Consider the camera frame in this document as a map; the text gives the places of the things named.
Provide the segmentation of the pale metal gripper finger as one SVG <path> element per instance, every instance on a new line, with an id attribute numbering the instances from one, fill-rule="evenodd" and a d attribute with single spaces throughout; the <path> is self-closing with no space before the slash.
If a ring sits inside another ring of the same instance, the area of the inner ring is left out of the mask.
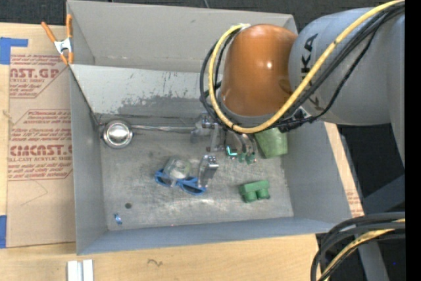
<path id="1" fill-rule="evenodd" d="M 219 164 L 215 155 L 204 155 L 199 163 L 197 186 L 199 188 L 208 188 L 209 182 L 213 179 Z"/>
<path id="2" fill-rule="evenodd" d="M 197 143 L 203 137 L 210 136 L 215 129 L 215 123 L 207 117 L 195 123 L 194 129 L 190 133 L 190 142 Z"/>

